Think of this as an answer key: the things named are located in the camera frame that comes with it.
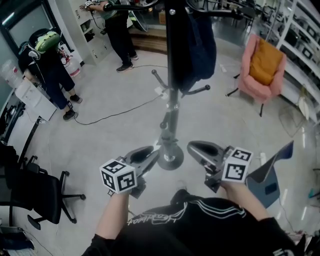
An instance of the pink armchair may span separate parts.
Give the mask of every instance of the pink armchair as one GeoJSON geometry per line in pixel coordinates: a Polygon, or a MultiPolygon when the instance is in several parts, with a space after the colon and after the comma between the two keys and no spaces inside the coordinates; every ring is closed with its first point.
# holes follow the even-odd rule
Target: pink armchair
{"type": "Polygon", "coordinates": [[[257,101],[262,103],[260,110],[261,117],[264,104],[271,98],[281,94],[284,73],[287,63],[287,56],[283,54],[282,60],[274,74],[274,78],[271,84],[263,85],[249,75],[251,59],[254,53],[259,49],[259,42],[260,37],[255,34],[251,34],[248,44],[246,45],[244,54],[242,56],[241,72],[240,74],[234,76],[235,79],[237,79],[240,76],[238,87],[232,92],[226,94],[226,96],[229,97],[231,94],[235,93],[239,89],[245,92],[246,94],[250,95],[257,101]]]}

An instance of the gray floor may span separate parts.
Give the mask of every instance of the gray floor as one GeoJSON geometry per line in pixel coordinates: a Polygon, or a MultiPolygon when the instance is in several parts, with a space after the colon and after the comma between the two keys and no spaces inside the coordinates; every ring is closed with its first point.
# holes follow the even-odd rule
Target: gray floor
{"type": "MultiPolygon", "coordinates": [[[[184,180],[193,194],[224,196],[222,189],[214,194],[204,185],[205,171],[186,151],[189,141],[212,141],[222,147],[233,145],[251,150],[254,159],[250,171],[253,171],[260,166],[257,157],[261,152],[270,158],[293,139],[293,157],[278,162],[275,168],[288,220],[295,230],[311,234],[319,228],[320,221],[319,209],[311,206],[319,204],[308,199],[310,189],[317,187],[317,176],[312,171],[317,166],[315,131],[306,124],[291,138],[279,120],[279,111],[289,105],[279,97],[265,105],[262,118],[259,117],[260,105],[246,95],[235,93],[226,98],[225,94],[236,86],[232,76],[240,70],[243,49],[219,39],[217,46],[215,75],[195,85],[196,88],[209,84],[211,90],[181,100],[177,138],[185,153],[183,165],[175,171],[165,171],[155,165],[146,176],[147,188],[139,200],[130,198],[130,209],[139,214],[168,204],[179,180],[184,180]],[[226,72],[222,72],[220,65],[224,65],[226,72]]],[[[138,55],[136,66],[167,65],[166,55],[144,51],[139,51],[138,55]]],[[[76,83],[76,90],[83,97],[83,102],[75,106],[80,122],[92,122],[128,110],[157,96],[154,90],[159,85],[151,74],[154,67],[139,67],[119,74],[116,68],[120,64],[120,59],[112,52],[98,67],[84,66],[85,77],[76,83]]],[[[156,69],[166,80],[167,69],[156,69]]],[[[38,215],[19,208],[14,209],[15,224],[31,232],[54,255],[81,255],[89,246],[109,200],[99,166],[133,149],[152,145],[160,135],[159,124],[165,111],[166,101],[157,99],[132,112],[88,126],[74,120],[64,122],[62,112],[57,111],[49,125],[39,126],[27,154],[37,155],[41,168],[56,177],[61,171],[69,171],[65,192],[84,193],[87,199],[69,201],[77,224],[69,222],[62,213],[59,225],[45,221],[38,231],[28,223],[27,214],[34,218],[38,215]]],[[[284,126],[290,132],[294,130],[289,119],[284,126]]],[[[278,201],[268,211],[282,228],[291,230],[278,201]]],[[[38,255],[49,255],[38,245],[37,249],[38,255]]]]}

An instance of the wooden platform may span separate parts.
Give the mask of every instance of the wooden platform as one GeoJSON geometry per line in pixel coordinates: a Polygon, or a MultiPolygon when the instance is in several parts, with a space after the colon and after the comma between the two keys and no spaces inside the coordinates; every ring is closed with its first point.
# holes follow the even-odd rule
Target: wooden platform
{"type": "Polygon", "coordinates": [[[167,54],[167,32],[162,29],[149,29],[143,32],[135,27],[129,29],[136,49],[153,53],[167,54]]]}

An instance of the green shirt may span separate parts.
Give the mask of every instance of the green shirt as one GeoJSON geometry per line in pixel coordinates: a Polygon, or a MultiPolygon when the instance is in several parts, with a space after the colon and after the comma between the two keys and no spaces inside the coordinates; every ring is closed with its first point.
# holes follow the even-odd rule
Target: green shirt
{"type": "MultiPolygon", "coordinates": [[[[114,5],[120,5],[120,0],[109,0],[110,3],[114,5]]],[[[100,12],[100,15],[102,19],[107,20],[110,19],[112,16],[114,16],[117,13],[116,10],[111,10],[111,11],[102,11],[100,12]]]]}

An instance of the orange cushion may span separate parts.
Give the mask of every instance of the orange cushion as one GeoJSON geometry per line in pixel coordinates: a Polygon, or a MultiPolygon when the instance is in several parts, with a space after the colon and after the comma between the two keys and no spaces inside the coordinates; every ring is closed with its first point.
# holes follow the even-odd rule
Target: orange cushion
{"type": "Polygon", "coordinates": [[[283,53],[272,44],[260,39],[258,50],[254,53],[249,75],[264,86],[269,86],[283,58],[283,53]]]}

